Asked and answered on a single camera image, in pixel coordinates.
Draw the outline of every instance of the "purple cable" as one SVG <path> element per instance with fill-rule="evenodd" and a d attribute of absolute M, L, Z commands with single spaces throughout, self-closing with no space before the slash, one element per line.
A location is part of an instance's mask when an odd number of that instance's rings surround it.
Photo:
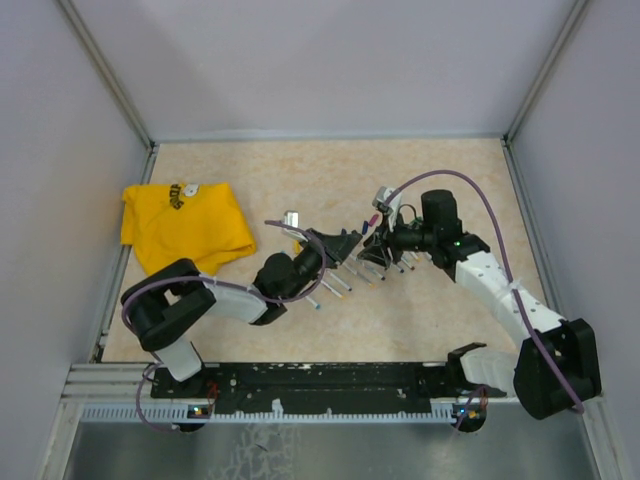
<path fill-rule="evenodd" d="M 158 369 L 158 367 L 160 367 L 161 365 L 162 364 L 160 363 L 152 363 L 150 365 L 147 365 L 147 368 L 145 368 L 142 371 L 142 380 L 140 380 L 140 383 L 138 383 L 138 390 L 136 390 L 136 414 L 138 415 L 138 418 L 140 418 L 140 421 L 143 424 L 145 424 L 147 427 L 151 428 L 152 430 L 155 430 L 156 432 L 161 432 L 161 433 L 179 432 L 180 430 L 174 427 L 162 428 L 151 423 L 149 420 L 147 420 L 147 417 L 144 416 L 144 412 L 142 411 L 142 406 L 140 405 L 140 398 L 142 396 L 142 387 L 144 387 L 144 382 L 149 380 L 149 375 L 155 372 Z"/>
<path fill-rule="evenodd" d="M 462 421 L 465 419 L 465 417 L 469 415 L 468 410 L 469 410 L 469 405 L 471 405 L 471 401 L 477 396 L 486 394 L 486 391 L 487 391 L 487 386 L 480 385 L 478 388 L 476 388 L 473 392 L 469 394 L 467 403 L 465 403 L 464 407 L 462 407 L 464 409 L 464 412 L 462 413 L 462 415 L 460 415 L 460 417 L 458 418 L 458 421 L 456 422 L 453 428 L 455 428 L 456 430 L 460 430 L 460 425 L 462 425 Z"/>
<path fill-rule="evenodd" d="M 131 310 L 131 306 L 133 305 L 133 302 L 135 302 L 135 300 L 142 294 L 156 289 L 158 287 L 164 287 L 166 285 L 174 285 L 176 283 L 186 283 L 186 282 L 202 282 L 202 283 L 208 283 L 210 285 L 219 285 L 221 287 L 227 287 L 227 288 L 231 288 L 233 290 L 239 290 L 241 292 L 246 292 L 249 293 L 251 295 L 253 295 L 256 298 L 259 298 L 260 300 L 264 301 L 264 302 L 269 302 L 269 303 L 291 303 L 291 302 L 296 302 L 298 300 L 302 300 L 304 297 L 306 297 L 307 295 L 310 295 L 316 288 L 318 288 L 318 286 L 320 285 L 321 281 L 322 281 L 322 277 L 324 276 L 324 272 L 327 268 L 327 255 L 324 251 L 324 245 L 322 244 L 322 242 L 320 241 L 320 239 L 318 239 L 318 237 L 316 237 L 315 235 L 313 235 L 312 233 L 306 232 L 300 228 L 296 228 L 296 227 L 291 227 L 289 225 L 285 225 L 282 222 L 276 222 L 274 220 L 265 220 L 264 222 L 266 225 L 270 225 L 270 226 L 274 226 L 274 227 L 279 227 L 279 228 L 285 228 L 287 230 L 293 230 L 294 232 L 298 232 L 302 235 L 304 235 L 311 243 L 314 243 L 319 251 L 320 251 L 320 255 L 321 255 L 321 259 L 322 259 L 322 265 L 320 267 L 320 272 L 318 272 L 318 278 L 316 279 L 316 281 L 311 284 L 311 286 L 309 288 L 307 288 L 304 292 L 302 292 L 299 295 L 296 295 L 295 297 L 291 297 L 291 298 L 268 298 L 265 297 L 264 295 L 262 295 L 260 292 L 256 291 L 256 290 L 249 290 L 247 287 L 243 287 L 242 285 L 238 285 L 235 283 L 229 283 L 229 282 L 223 282 L 221 280 L 217 280 L 214 278 L 209 278 L 209 277 L 200 277 L 197 275 L 191 275 L 191 276 L 184 276 L 184 277 L 171 277 L 171 278 L 165 278 L 164 280 L 158 280 L 155 282 L 151 282 L 148 285 L 145 285 L 144 287 L 142 287 L 139 290 L 136 290 L 133 294 L 131 294 L 131 296 L 129 298 L 127 298 L 127 300 L 122 304 L 122 321 L 125 324 L 125 326 L 133 331 L 132 326 L 131 326 L 131 321 L 129 320 L 129 310 Z M 160 360 L 155 354 L 152 353 L 152 355 L 154 356 L 154 358 L 156 360 Z"/>
<path fill-rule="evenodd" d="M 498 225 L 498 219 L 496 218 L 495 212 L 493 211 L 493 208 L 491 207 L 491 204 L 489 203 L 487 196 L 484 194 L 480 186 L 464 173 L 460 173 L 455 170 L 433 170 L 431 172 L 423 173 L 421 175 L 418 175 L 417 177 L 412 178 L 408 182 L 403 183 L 398 188 L 396 188 L 391 193 L 391 195 L 387 197 L 387 199 L 384 201 L 384 204 L 386 206 L 389 206 L 391 201 L 395 197 L 397 197 L 400 194 L 400 192 L 402 192 L 405 188 L 409 187 L 410 185 L 413 185 L 414 183 L 424 178 L 433 177 L 436 175 L 451 175 L 454 177 L 461 178 L 462 180 L 467 182 L 469 185 L 471 185 L 471 187 L 473 187 L 476 193 L 480 196 L 480 199 L 482 200 L 482 203 L 484 203 L 484 206 L 487 209 L 487 213 L 491 218 L 491 223 L 493 224 L 493 228 L 496 232 L 496 238 L 498 239 L 498 246 L 500 248 L 500 255 L 502 256 L 502 263 L 504 266 L 505 274 L 507 276 L 507 280 L 509 280 L 509 282 L 513 282 L 513 273 L 511 272 L 511 265 L 509 264 L 509 259 L 507 257 L 507 249 L 504 245 L 502 231 L 500 230 L 500 225 Z M 575 392 L 575 390 L 569 384 L 569 381 L 562 374 L 556 362 L 553 360 L 549 352 L 547 352 L 547 349 L 544 348 L 544 345 L 542 344 L 542 340 L 540 340 L 540 337 L 538 336 L 537 332 L 533 328 L 533 325 L 531 325 L 531 320 L 529 320 L 529 316 L 527 315 L 527 312 L 524 308 L 524 303 L 522 302 L 522 297 L 520 296 L 520 292 L 518 292 L 518 290 L 514 288 L 511 290 L 511 293 L 513 293 L 513 296 L 516 300 L 516 304 L 518 305 L 518 310 L 522 315 L 522 321 L 524 322 L 524 326 L 527 329 L 529 336 L 533 340 L 533 343 L 540 351 L 542 358 L 547 363 L 547 365 L 549 366 L 549 368 L 551 369 L 555 377 L 558 379 L 558 382 L 560 382 L 560 385 L 562 385 L 562 388 L 564 388 L 564 390 L 567 392 L 567 395 L 569 395 L 569 397 L 571 398 L 571 401 L 573 401 L 573 403 L 575 404 L 578 413 L 583 414 L 584 405 L 582 403 L 582 400 L 580 400 L 580 397 L 578 397 L 578 394 Z"/>

